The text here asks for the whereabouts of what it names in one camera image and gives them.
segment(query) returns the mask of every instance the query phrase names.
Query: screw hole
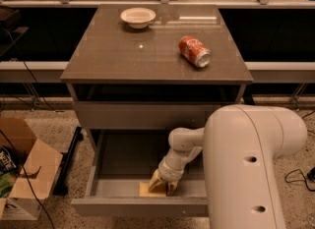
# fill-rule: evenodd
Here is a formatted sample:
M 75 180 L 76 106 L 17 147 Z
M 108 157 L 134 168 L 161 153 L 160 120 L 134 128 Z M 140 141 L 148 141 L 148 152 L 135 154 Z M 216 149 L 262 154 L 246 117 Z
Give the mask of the screw hole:
M 252 207 L 253 213 L 263 213 L 265 211 L 266 211 L 266 208 L 264 206 L 261 206 L 261 205 L 257 205 L 257 206 Z
M 252 162 L 252 163 L 254 163 L 254 162 L 257 162 L 257 157 L 256 157 L 256 156 L 246 156 L 246 157 L 244 158 L 244 160 L 245 160 L 246 162 Z

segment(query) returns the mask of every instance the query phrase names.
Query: box flap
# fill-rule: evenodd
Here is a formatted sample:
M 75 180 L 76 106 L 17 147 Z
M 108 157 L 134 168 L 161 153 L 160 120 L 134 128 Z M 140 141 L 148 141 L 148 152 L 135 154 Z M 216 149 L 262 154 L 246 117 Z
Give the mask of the box flap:
M 30 179 L 31 186 L 40 200 L 49 197 L 61 160 L 60 152 L 43 141 L 36 140 L 25 163 L 25 168 L 28 174 L 40 169 L 36 178 Z M 33 199 L 32 190 L 26 178 L 17 179 L 9 198 Z
M 0 199 L 0 218 L 2 217 L 5 205 L 6 205 L 6 199 Z
M 19 152 L 20 158 L 26 158 L 26 155 L 30 153 L 32 145 L 36 141 L 36 135 L 26 121 L 18 118 L 1 117 L 0 130 Z M 0 146 L 2 145 L 12 148 L 3 135 L 0 134 Z

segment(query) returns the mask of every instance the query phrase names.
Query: drawer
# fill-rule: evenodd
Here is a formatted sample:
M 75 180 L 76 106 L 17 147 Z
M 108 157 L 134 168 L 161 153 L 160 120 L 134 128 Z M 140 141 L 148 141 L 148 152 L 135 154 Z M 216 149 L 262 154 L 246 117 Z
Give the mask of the drawer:
M 72 200 L 82 216 L 208 216 L 202 156 L 186 165 L 171 197 L 140 197 L 168 152 L 168 131 L 102 131 L 85 196 Z
M 74 102 L 80 124 L 89 129 L 201 128 L 218 105 Z

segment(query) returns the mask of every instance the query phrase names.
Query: bowl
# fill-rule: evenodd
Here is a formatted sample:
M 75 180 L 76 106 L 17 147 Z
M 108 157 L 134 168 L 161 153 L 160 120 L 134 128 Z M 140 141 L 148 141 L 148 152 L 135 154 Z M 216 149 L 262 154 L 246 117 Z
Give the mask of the bowl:
M 153 10 L 147 8 L 131 8 L 123 11 L 120 18 L 133 29 L 143 29 L 156 17 Z

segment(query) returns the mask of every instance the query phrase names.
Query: red soda can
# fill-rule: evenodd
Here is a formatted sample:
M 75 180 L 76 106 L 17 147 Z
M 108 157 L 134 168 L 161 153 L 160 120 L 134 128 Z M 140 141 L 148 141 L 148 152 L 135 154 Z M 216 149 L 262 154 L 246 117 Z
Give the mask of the red soda can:
M 197 68 L 206 67 L 210 63 L 211 51 L 193 36 L 183 36 L 179 41 L 179 50 Z

